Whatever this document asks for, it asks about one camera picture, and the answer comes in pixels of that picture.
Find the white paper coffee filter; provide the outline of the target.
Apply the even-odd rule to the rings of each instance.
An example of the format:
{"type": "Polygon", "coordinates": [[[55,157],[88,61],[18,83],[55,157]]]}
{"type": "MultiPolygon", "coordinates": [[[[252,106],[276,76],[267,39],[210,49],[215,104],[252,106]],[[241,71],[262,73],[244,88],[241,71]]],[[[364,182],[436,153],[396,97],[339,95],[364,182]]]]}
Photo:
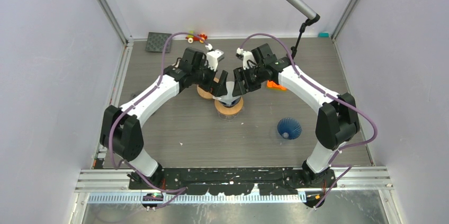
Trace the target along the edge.
{"type": "Polygon", "coordinates": [[[226,101],[232,101],[235,98],[241,96],[241,95],[238,95],[238,96],[233,96],[232,95],[232,92],[234,90],[234,85],[235,85],[234,82],[227,81],[226,85],[227,85],[228,94],[224,95],[224,96],[221,96],[221,97],[214,97],[214,100],[219,100],[219,101],[226,102],[226,101]]]}

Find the wooden ring dripper stand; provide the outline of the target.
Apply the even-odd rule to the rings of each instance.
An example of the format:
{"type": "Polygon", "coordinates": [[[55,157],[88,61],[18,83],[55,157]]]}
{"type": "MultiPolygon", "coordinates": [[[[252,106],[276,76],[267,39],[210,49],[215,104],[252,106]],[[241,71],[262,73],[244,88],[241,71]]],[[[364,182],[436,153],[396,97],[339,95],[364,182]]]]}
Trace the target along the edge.
{"type": "Polygon", "coordinates": [[[214,96],[210,94],[208,91],[205,91],[202,89],[199,85],[196,86],[197,93],[200,97],[206,100],[212,100],[214,99],[214,96]]]}

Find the blue glass dripper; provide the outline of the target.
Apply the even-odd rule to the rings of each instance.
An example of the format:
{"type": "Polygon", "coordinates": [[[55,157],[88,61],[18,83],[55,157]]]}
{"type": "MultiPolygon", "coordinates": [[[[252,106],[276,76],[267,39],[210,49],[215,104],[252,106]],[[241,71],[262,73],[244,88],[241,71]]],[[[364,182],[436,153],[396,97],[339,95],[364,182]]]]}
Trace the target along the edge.
{"type": "Polygon", "coordinates": [[[240,102],[240,100],[241,100],[241,96],[235,98],[232,101],[226,101],[226,102],[220,101],[220,103],[226,108],[231,108],[231,107],[236,106],[240,102]]]}
{"type": "Polygon", "coordinates": [[[302,126],[294,118],[282,118],[277,124],[277,132],[287,140],[294,140],[302,134],[302,126]]]}

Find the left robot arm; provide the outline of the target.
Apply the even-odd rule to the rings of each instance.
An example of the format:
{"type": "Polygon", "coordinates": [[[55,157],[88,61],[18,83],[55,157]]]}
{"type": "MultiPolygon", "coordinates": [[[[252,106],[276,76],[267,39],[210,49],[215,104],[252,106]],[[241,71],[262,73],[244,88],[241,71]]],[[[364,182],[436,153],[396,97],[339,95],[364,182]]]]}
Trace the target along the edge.
{"type": "Polygon", "coordinates": [[[162,183],[161,164],[144,149],[142,126],[167,101],[191,85],[198,85],[214,96],[227,94],[228,73],[223,71],[215,81],[223,51],[211,49],[207,53],[186,48],[174,65],[162,71],[157,80],[133,100],[121,107],[110,105],[103,115],[99,142],[112,155],[118,155],[138,173],[150,189],[162,183]]]}

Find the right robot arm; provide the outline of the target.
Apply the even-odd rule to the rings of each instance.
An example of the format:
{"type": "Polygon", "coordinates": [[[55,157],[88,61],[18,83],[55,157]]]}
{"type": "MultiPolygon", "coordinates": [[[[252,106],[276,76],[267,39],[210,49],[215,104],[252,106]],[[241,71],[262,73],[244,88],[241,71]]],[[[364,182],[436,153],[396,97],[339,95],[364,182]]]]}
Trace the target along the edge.
{"type": "Polygon", "coordinates": [[[316,187],[324,179],[332,156],[359,132],[360,123],[354,111],[354,98],[340,95],[318,84],[306,75],[289,57],[278,59],[268,44],[252,51],[238,48],[236,56],[242,67],[234,70],[233,96],[241,96],[261,88],[268,80],[282,85],[308,104],[317,114],[316,138],[312,154],[303,163],[302,180],[309,187],[316,187]]]}

